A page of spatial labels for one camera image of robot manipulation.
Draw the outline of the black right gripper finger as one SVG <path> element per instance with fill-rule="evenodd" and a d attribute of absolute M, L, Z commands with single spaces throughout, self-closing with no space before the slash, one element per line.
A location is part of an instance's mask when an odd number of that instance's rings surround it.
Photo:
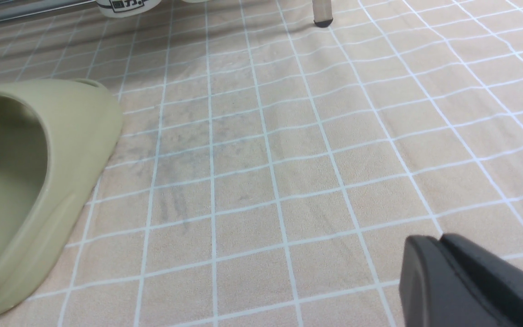
<path fill-rule="evenodd" d="M 523 270 L 455 233 L 405 238 L 407 327 L 523 327 Z"/>

